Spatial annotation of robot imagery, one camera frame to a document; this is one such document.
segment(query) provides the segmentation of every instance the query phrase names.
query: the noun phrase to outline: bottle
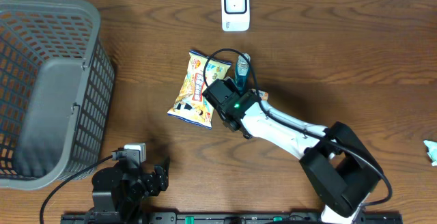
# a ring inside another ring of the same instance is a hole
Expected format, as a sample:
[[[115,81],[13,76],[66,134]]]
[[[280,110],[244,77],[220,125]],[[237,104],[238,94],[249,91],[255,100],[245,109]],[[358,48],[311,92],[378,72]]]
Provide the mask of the bottle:
[[[251,57],[245,53],[244,56],[250,61]],[[243,95],[246,87],[247,77],[249,76],[249,65],[242,56],[238,56],[237,66],[235,68],[235,83],[238,91]]]

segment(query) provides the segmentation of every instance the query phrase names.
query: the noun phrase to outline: basket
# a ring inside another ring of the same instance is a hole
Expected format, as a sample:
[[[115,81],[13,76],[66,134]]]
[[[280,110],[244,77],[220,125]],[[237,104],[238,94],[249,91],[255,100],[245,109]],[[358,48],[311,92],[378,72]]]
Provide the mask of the basket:
[[[115,77],[99,28],[84,1],[0,0],[0,188],[42,188],[98,160]]]

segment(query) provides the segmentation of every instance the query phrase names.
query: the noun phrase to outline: snack bag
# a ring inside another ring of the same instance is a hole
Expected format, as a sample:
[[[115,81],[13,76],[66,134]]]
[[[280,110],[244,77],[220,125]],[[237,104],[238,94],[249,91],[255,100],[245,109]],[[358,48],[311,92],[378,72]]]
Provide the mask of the snack bag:
[[[176,98],[175,104],[167,112],[185,122],[211,129],[211,118],[214,108],[202,96],[206,85],[203,82],[203,67],[208,58],[196,51],[190,51],[190,61],[184,84]],[[211,59],[206,68],[206,81],[211,84],[216,79],[225,78],[231,67],[230,62]]]

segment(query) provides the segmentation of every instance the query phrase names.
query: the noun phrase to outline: wooden table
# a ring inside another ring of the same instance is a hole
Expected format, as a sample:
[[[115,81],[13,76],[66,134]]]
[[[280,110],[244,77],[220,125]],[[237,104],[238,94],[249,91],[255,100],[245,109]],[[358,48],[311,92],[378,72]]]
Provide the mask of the wooden table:
[[[251,55],[271,104],[354,129],[394,188],[389,203],[369,210],[435,223],[437,171],[422,141],[437,140],[436,0],[251,0],[251,27],[240,33],[222,31],[220,0],[87,1],[100,11],[100,37],[118,68],[102,156],[146,142],[150,165],[172,158],[169,189],[147,204],[180,212],[322,209],[298,161],[277,146],[243,139],[217,115],[212,130],[167,116],[188,50],[231,47]],[[92,207],[90,180],[63,187],[46,222]],[[1,222],[37,223],[56,185],[0,190]],[[385,195],[379,183],[369,200]]]

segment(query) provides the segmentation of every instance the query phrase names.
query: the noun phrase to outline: black cable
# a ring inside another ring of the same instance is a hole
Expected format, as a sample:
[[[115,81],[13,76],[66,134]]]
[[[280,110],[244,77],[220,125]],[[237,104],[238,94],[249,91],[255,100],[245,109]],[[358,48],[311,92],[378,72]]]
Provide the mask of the black cable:
[[[104,161],[107,161],[109,159],[111,159],[112,156],[107,156],[99,161],[97,161],[96,163],[93,163],[92,165],[80,170],[79,172],[75,173],[74,175],[70,176],[69,178],[67,178],[66,180],[64,180],[61,184],[59,184],[59,186],[56,186],[55,189],[53,189],[53,191],[47,196],[46,200],[44,200],[44,203],[42,203],[41,205],[41,210],[40,210],[40,224],[44,224],[44,209],[46,208],[46,205],[48,204],[48,201],[50,200],[51,197],[53,197],[53,195],[61,188],[63,187],[65,184],[69,183],[71,180],[75,179],[77,176],[81,175],[82,173],[85,173],[86,171],[97,167],[97,165],[103,163]]]
[[[249,65],[249,71],[252,72],[253,83],[255,84],[255,91],[256,91],[257,101],[258,101],[259,107],[266,114],[267,117],[271,118],[272,120],[274,120],[275,122],[277,122],[277,123],[279,123],[279,124],[281,124],[283,126],[291,128],[293,130],[296,130],[296,131],[298,131],[298,132],[300,132],[300,133],[302,133],[302,134],[304,134],[306,136],[313,137],[314,139],[318,139],[318,140],[320,140],[323,143],[327,143],[327,144],[329,144],[331,146],[334,146],[334,147],[344,151],[345,153],[351,154],[351,155],[355,156],[356,158],[358,158],[359,160],[363,161],[367,166],[369,166],[373,171],[375,171],[375,173],[386,184],[387,190],[388,190],[388,194],[387,194],[387,196],[384,199],[380,199],[380,200],[373,201],[373,202],[370,202],[370,203],[363,203],[363,204],[361,204],[362,207],[365,207],[365,206],[374,206],[374,205],[377,205],[377,204],[383,204],[383,203],[387,202],[388,200],[390,200],[391,196],[393,195],[393,189],[391,188],[391,184],[389,182],[389,179],[387,179],[387,177],[384,175],[384,173],[382,171],[380,171],[377,167],[375,167],[375,165],[373,165],[371,162],[369,162],[367,159],[365,159],[365,156],[361,156],[358,152],[355,152],[353,148],[349,148],[349,147],[344,146],[344,145],[339,145],[338,143],[335,143],[335,142],[333,142],[333,141],[331,141],[329,139],[323,138],[323,137],[321,137],[319,135],[315,135],[315,134],[313,134],[311,132],[308,132],[305,129],[301,129],[299,127],[287,124],[287,123],[285,123],[285,122],[275,118],[274,116],[272,116],[270,114],[270,112],[267,111],[263,107],[263,105],[261,103],[261,98],[259,96],[259,86],[258,86],[258,82],[257,82],[257,77],[255,76],[255,70],[253,69],[253,66],[251,65],[251,62],[241,52],[239,52],[239,51],[237,51],[235,49],[231,49],[231,48],[223,48],[223,49],[220,49],[220,50],[216,51],[211,56],[209,56],[208,59],[206,60],[205,66],[203,67],[203,81],[204,81],[206,87],[208,87],[208,84],[206,83],[206,67],[208,66],[208,62],[212,58],[214,58],[215,55],[217,55],[218,53],[221,53],[223,51],[231,51],[231,52],[237,53],[237,54],[239,54],[239,56],[243,57],[244,60],[247,62],[247,65]]]

